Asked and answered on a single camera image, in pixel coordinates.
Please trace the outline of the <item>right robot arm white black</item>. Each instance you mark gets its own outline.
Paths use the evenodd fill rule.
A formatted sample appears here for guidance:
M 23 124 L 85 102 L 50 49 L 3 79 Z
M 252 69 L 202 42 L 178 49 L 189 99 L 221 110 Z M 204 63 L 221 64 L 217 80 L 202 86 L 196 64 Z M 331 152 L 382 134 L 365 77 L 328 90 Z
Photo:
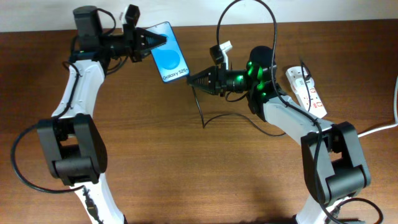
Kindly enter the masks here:
M 252 49 L 245 70 L 228 69 L 227 56 L 219 46 L 210 52 L 215 65 L 190 76 L 188 84 L 211 95 L 245 92 L 252 113 L 301 147 L 310 196 L 294 222 L 339 223 L 341 207 L 358 201 L 357 195 L 371 183 L 354 126 L 317 118 L 286 95 L 275 80 L 274 49 Z

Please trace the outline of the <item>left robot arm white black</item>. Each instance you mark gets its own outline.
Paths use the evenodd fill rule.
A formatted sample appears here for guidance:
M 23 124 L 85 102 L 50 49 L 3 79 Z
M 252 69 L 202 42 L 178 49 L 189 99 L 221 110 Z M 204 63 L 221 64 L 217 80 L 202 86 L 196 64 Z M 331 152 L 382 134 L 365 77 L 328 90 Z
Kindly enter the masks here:
M 108 183 L 106 146 L 93 121 L 96 97 L 112 59 L 140 62 L 166 38 L 138 28 L 139 8 L 124 10 L 123 32 L 104 31 L 96 6 L 73 10 L 78 30 L 67 62 L 69 78 L 62 100 L 51 118 L 37 124 L 37 133 L 51 175 L 81 200 L 92 223 L 126 223 Z

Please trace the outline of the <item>blue screen Galaxy smartphone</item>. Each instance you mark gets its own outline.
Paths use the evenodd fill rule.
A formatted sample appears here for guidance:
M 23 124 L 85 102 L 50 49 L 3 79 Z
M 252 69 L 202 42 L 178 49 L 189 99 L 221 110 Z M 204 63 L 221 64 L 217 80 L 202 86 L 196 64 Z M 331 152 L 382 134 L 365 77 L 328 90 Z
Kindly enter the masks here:
M 151 50 L 162 81 L 170 83 L 188 76 L 190 71 L 171 24 L 163 22 L 149 27 L 147 30 L 166 38 L 164 45 Z

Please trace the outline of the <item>white power strip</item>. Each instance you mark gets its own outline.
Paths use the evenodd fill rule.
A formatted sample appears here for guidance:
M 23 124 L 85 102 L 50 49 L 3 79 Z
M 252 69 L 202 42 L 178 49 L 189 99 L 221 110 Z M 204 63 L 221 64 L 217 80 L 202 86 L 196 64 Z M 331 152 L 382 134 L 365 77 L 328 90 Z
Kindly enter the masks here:
M 318 118 L 323 118 L 326 116 L 326 109 L 315 87 L 311 89 L 307 88 L 305 91 L 297 91 L 294 88 L 294 81 L 296 79 L 303 78 L 305 81 L 307 81 L 311 78 L 307 69 L 301 66 L 290 67 L 287 69 L 285 74 L 300 106 Z

